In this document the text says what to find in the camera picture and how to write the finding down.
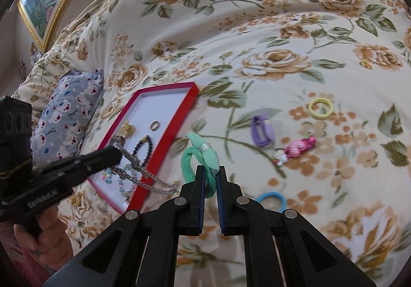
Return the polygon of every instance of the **ring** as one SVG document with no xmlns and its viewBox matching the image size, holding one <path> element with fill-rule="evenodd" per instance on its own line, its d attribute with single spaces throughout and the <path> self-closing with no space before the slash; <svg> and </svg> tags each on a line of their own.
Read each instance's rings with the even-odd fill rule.
<svg viewBox="0 0 411 287">
<path fill-rule="evenodd" d="M 150 129 L 152 131 L 156 131 L 157 129 L 159 129 L 160 127 L 160 123 L 159 121 L 154 121 L 151 125 L 150 125 Z"/>
<path fill-rule="evenodd" d="M 318 114 L 314 112 L 312 109 L 312 106 L 314 106 L 316 103 L 324 103 L 330 107 L 329 111 L 325 114 Z M 332 107 L 332 102 L 326 98 L 315 98 L 311 100 L 311 102 L 308 104 L 308 111 L 311 114 L 312 117 L 315 117 L 316 119 L 326 119 L 331 116 L 333 107 Z"/>
<path fill-rule="evenodd" d="M 285 199 L 285 196 L 282 195 L 281 193 L 278 193 L 278 192 L 268 192 L 268 193 L 262 194 L 258 198 L 256 198 L 255 200 L 257 202 L 261 203 L 262 200 L 264 200 L 266 198 L 277 198 L 278 200 L 280 200 L 280 203 L 281 203 L 281 206 L 280 206 L 280 209 L 279 209 L 280 213 L 285 211 L 285 209 L 287 208 L 287 200 Z"/>
</svg>

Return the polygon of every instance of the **green hair tie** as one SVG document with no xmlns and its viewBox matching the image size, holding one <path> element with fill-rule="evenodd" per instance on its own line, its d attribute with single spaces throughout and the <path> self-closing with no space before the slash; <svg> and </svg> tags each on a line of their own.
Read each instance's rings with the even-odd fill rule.
<svg viewBox="0 0 411 287">
<path fill-rule="evenodd" d="M 216 191 L 215 176 L 220 169 L 217 152 L 201 136 L 187 135 L 192 147 L 187 148 L 181 157 L 181 171 L 186 182 L 193 182 L 196 175 L 191 168 L 191 156 L 194 155 L 201 165 L 205 167 L 205 197 L 211 198 Z"/>
</svg>

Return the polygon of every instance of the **hair accessory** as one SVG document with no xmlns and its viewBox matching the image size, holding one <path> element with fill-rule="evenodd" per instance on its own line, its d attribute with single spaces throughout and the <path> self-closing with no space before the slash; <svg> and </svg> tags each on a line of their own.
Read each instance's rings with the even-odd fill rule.
<svg viewBox="0 0 411 287">
<path fill-rule="evenodd" d="M 330 107 L 330 109 L 325 114 L 318 114 L 318 113 L 314 112 L 314 110 L 312 109 L 312 106 L 314 106 L 317 103 L 327 104 Z M 311 100 L 310 103 L 308 104 L 308 111 L 311 114 L 311 116 L 315 117 L 316 119 L 321 119 L 321 120 L 326 119 L 326 118 L 330 117 L 331 114 L 332 114 L 332 111 L 333 111 L 332 102 L 327 98 L 315 98 L 315 99 Z"/>
<path fill-rule="evenodd" d="M 119 135 L 123 136 L 124 138 L 129 138 L 134 135 L 136 132 L 136 127 L 130 124 L 127 120 L 124 121 L 124 124 L 121 126 L 120 131 L 118 132 Z"/>
<path fill-rule="evenodd" d="M 215 176 L 220 169 L 217 152 L 201 136 L 197 134 L 187 135 L 191 141 L 192 147 L 187 148 L 181 157 L 181 171 L 186 182 L 193 182 L 196 175 L 191 168 L 191 157 L 196 159 L 205 166 L 205 197 L 211 198 L 216 191 Z"/>
<path fill-rule="evenodd" d="M 274 164 L 277 166 L 283 166 L 286 162 L 288 162 L 288 157 L 286 155 L 286 153 L 284 152 L 284 150 L 277 150 L 274 153 Z"/>
<path fill-rule="evenodd" d="M 295 158 L 301 155 L 301 152 L 313 148 L 316 142 L 317 139 L 313 135 L 307 135 L 301 140 L 292 141 L 288 147 L 284 149 L 284 152 L 288 159 Z"/>
<path fill-rule="evenodd" d="M 280 209 L 278 210 L 280 213 L 285 211 L 285 209 L 287 208 L 287 200 L 285 199 L 285 196 L 278 192 L 269 192 L 269 193 L 262 194 L 255 200 L 261 203 L 262 200 L 265 200 L 267 198 L 277 198 L 280 200 L 281 206 L 280 206 Z"/>
<path fill-rule="evenodd" d="M 151 129 L 152 131 L 156 131 L 157 129 L 159 129 L 159 127 L 160 127 L 159 121 L 154 121 L 154 122 L 151 123 L 151 125 L 150 125 L 150 129 Z"/>
<path fill-rule="evenodd" d="M 274 128 L 264 109 L 261 109 L 261 115 L 256 115 L 251 120 L 251 137 L 258 147 L 266 147 L 275 142 Z"/>
</svg>

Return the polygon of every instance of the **bed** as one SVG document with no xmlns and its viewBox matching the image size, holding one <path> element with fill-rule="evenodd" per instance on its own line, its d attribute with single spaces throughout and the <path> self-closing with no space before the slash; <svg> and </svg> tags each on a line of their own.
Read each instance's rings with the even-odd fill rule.
<svg viewBox="0 0 411 287">
<path fill-rule="evenodd" d="M 33 105 L 36 125 L 63 73 L 101 68 L 104 96 L 86 131 L 88 153 L 139 88 L 195 82 L 200 97 L 159 176 L 181 186 L 186 135 L 197 133 L 246 196 L 282 193 L 385 287 L 411 255 L 410 26 L 403 0 L 97 0 L 15 97 Z M 333 102 L 328 119 L 309 115 L 316 97 Z M 261 108 L 276 148 L 308 133 L 316 148 L 276 167 L 274 149 L 251 139 Z M 151 194 L 143 211 L 169 198 Z M 60 204 L 76 251 L 118 216 L 88 182 Z M 246 285 L 242 240 L 220 234 L 215 197 L 206 201 L 203 234 L 180 238 L 177 267 L 176 285 Z"/>
</svg>

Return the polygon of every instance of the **blue pillow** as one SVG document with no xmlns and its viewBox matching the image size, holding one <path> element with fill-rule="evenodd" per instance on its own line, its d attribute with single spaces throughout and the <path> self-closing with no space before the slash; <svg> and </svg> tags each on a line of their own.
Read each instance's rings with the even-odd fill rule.
<svg viewBox="0 0 411 287">
<path fill-rule="evenodd" d="M 31 138 L 34 164 L 54 162 L 79 152 L 102 89 L 101 70 L 70 70 L 61 77 Z"/>
</svg>

